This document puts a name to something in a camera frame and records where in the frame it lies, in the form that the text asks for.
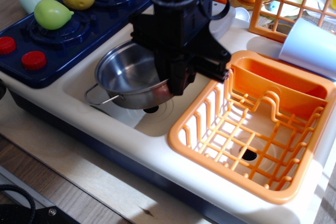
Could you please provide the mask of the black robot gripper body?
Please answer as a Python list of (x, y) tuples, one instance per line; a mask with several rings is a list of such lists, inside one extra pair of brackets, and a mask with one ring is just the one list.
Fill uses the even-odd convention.
[(226, 65), (231, 55), (209, 31), (212, 20), (222, 19), (230, 5), (217, 15), (212, 15), (212, 1), (175, 9), (158, 4), (153, 14), (133, 14), (132, 40), (154, 51), (158, 74), (169, 79), (170, 63), (185, 62), (196, 73), (223, 82), (227, 76)]

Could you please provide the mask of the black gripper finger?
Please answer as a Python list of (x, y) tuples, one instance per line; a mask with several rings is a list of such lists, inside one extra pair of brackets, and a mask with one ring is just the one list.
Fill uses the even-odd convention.
[(170, 63), (168, 86), (173, 95), (183, 95), (185, 88), (193, 83), (196, 72), (193, 66), (185, 62)]

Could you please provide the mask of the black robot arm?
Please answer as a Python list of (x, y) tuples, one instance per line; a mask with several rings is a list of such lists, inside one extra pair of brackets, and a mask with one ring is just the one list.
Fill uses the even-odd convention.
[(182, 95), (197, 73), (223, 82), (231, 54), (214, 38), (209, 25), (224, 18), (230, 4), (213, 15), (213, 0), (150, 1), (152, 15), (130, 17), (131, 36), (133, 42), (154, 52), (157, 73), (168, 82), (170, 92)]

